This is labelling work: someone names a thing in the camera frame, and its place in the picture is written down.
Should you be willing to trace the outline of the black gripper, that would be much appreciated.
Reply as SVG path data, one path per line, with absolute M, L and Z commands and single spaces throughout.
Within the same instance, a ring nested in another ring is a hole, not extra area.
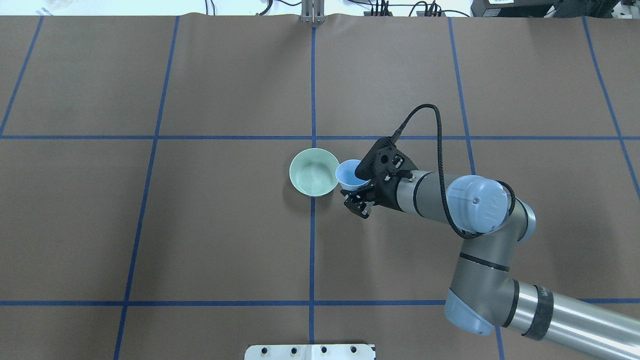
M 370 189 L 343 189 L 343 205 L 359 218 L 368 219 L 375 205 L 400 209 L 400 180 L 410 179 L 418 167 L 398 150 L 395 141 L 392 136 L 377 139 L 355 168 L 354 175 L 359 180 L 370 180 Z

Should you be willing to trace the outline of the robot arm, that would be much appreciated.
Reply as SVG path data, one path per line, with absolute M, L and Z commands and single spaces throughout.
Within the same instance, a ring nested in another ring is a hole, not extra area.
M 494 327 L 518 332 L 604 360 L 639 358 L 639 321 L 510 277 L 518 244 L 535 232 L 534 210 L 505 182 L 444 171 L 442 141 L 437 169 L 423 171 L 398 149 L 398 135 L 380 137 L 340 179 L 343 205 L 362 219 L 375 206 L 447 224 L 462 246 L 445 300 L 445 316 L 470 333 Z

